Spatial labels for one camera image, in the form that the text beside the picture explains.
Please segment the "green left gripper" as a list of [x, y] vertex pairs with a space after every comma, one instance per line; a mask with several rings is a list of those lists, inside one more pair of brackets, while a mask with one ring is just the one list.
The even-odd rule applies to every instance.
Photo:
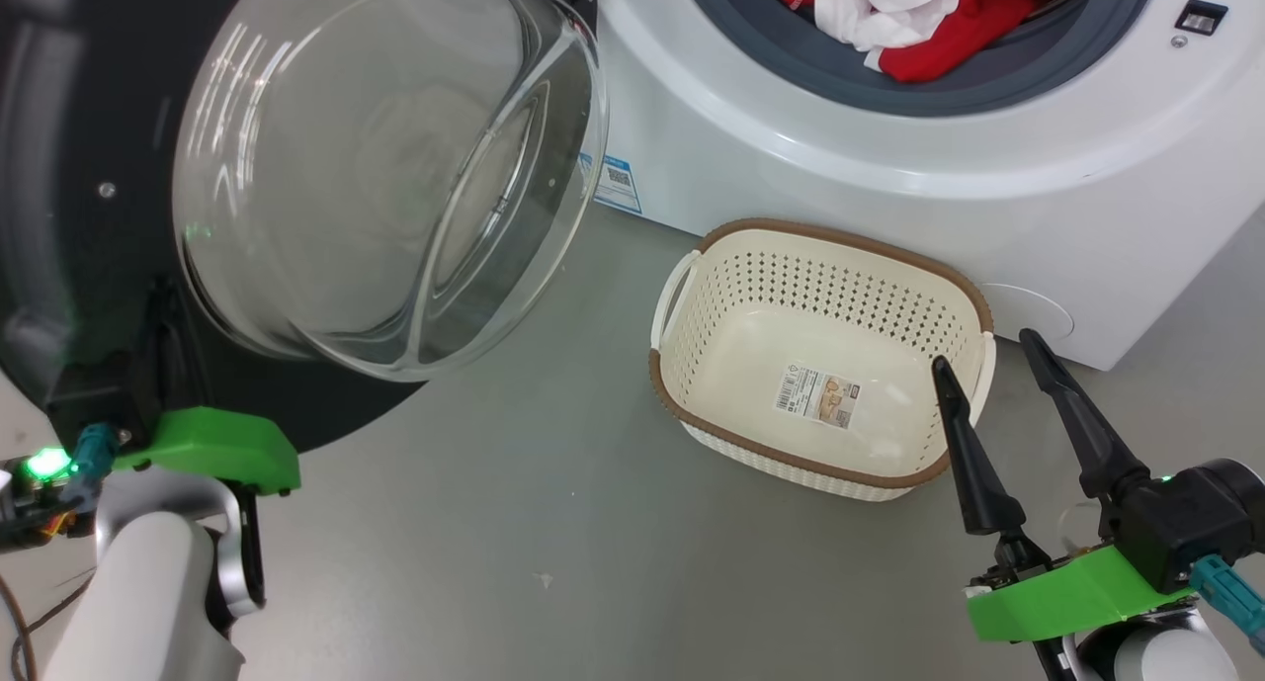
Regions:
[[164, 411], [148, 447], [123, 447], [114, 461], [116, 472], [159, 467], [244, 484], [254, 492], [301, 487], [299, 452], [280, 425], [243, 411], [199, 408], [204, 405], [202, 361], [190, 311], [172, 281], [152, 284], [145, 342], [152, 351], [156, 397]]

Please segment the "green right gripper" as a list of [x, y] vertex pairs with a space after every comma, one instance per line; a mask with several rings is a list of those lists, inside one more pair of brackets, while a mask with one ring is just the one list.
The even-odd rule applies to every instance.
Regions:
[[[1150, 468], [1125, 444], [1039, 330], [1018, 333], [1039, 389], [1052, 399], [1088, 499], [1125, 499], [1147, 482]], [[972, 535], [1020, 532], [1026, 514], [1006, 491], [970, 423], [970, 403], [945, 357], [932, 361], [932, 384], [953, 465], [964, 530]], [[1180, 586], [1157, 592], [1113, 546], [1051, 559], [1026, 538], [1002, 538], [996, 565], [966, 587], [969, 622], [980, 640], [1035, 643], [1112, 627], [1192, 597]]]

